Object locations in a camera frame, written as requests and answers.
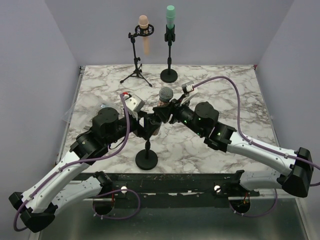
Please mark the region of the rhinestone microphone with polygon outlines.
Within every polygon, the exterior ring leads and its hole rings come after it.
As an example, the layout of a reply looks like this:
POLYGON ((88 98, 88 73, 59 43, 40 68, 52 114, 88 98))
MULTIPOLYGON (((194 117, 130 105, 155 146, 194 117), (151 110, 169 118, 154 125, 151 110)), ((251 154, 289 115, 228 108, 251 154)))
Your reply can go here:
MULTIPOLYGON (((159 90, 159 101, 158 101, 157 107, 170 105, 170 101, 173 98, 173 96, 174 96, 174 92, 171 88, 167 86, 162 87, 159 90)), ((159 122, 161 126, 162 121, 157 116, 156 116, 156 121, 159 122)), ((153 136, 158 135, 159 131, 160 131, 160 127, 152 135, 153 136)))

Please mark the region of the black round-base stand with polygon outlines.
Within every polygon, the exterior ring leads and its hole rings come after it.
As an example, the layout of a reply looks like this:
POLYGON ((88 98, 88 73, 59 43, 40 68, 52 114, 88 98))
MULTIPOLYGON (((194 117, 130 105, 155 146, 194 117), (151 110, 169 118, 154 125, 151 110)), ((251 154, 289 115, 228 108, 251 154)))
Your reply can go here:
POLYGON ((175 25, 166 25, 164 40, 168 44, 167 68, 160 73, 160 79, 165 83, 174 83, 178 79, 178 73, 172 69, 172 45, 176 40, 175 25))
POLYGON ((140 150, 135 156, 135 163, 141 170, 152 170, 158 163, 157 154, 151 150, 150 139, 145 140, 144 149, 140 150))

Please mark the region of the green microphone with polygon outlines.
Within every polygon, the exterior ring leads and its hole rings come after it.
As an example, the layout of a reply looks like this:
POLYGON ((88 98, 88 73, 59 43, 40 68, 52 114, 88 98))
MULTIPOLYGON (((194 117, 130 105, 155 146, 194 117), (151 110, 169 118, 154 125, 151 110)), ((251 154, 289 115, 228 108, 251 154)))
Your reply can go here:
POLYGON ((166 27, 171 30, 174 28, 175 24, 175 18, 176 18, 176 9, 173 5, 168 5, 166 7, 166 27))

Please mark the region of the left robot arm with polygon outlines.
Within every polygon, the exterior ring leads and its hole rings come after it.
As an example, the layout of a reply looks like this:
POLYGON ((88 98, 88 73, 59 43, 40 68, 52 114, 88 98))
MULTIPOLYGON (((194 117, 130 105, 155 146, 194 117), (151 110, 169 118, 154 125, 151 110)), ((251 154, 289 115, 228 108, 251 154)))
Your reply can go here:
POLYGON ((107 154, 112 143, 123 139, 121 145, 125 146, 130 133, 147 139, 160 125, 155 113, 125 107, 124 117, 119 118, 116 109, 102 108, 92 119, 91 128, 76 137, 70 150, 49 173, 28 190, 9 196, 17 211, 14 218, 21 219, 26 229, 37 233, 48 227, 68 204, 96 195, 107 197, 111 185, 104 173, 95 174, 74 189, 66 186, 95 162, 115 156, 107 154))

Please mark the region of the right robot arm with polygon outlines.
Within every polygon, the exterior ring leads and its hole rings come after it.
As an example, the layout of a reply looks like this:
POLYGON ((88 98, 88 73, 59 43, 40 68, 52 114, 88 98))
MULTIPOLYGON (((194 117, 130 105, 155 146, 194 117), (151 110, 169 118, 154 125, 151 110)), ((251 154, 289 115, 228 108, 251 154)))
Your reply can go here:
POLYGON ((241 196, 247 190, 283 189, 300 198, 308 196, 314 167, 311 152, 280 148, 250 138, 239 130, 218 121, 219 112, 208 102, 200 102, 195 109, 172 100, 167 106, 153 108, 154 114, 163 122, 181 122, 211 149, 241 155, 268 166, 261 172, 245 171, 230 183, 230 191, 241 196))

